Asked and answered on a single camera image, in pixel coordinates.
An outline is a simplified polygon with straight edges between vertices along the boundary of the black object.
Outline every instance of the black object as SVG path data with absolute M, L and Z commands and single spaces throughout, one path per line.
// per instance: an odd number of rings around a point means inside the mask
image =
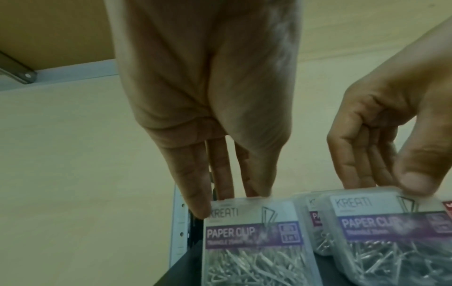
M 334 265 L 331 257 L 316 255 L 323 286 L 353 286 Z M 154 286 L 201 286 L 202 241 L 193 246 Z

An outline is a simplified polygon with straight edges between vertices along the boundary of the light wood floor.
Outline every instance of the light wood floor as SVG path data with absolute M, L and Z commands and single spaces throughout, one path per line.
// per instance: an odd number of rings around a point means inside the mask
M 307 0 L 305 15 L 276 196 L 340 187 L 325 137 L 344 90 L 452 15 L 452 1 Z M 233 172 L 242 196 L 234 159 Z M 152 285 L 168 268 L 172 190 L 118 77 L 0 94 L 0 285 Z

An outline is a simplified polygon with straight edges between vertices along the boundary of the fingernail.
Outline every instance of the fingernail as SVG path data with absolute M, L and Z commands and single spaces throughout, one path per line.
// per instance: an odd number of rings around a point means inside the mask
M 400 180 L 402 188 L 420 195 L 433 194 L 438 190 L 437 181 L 425 174 L 417 172 L 408 172 Z

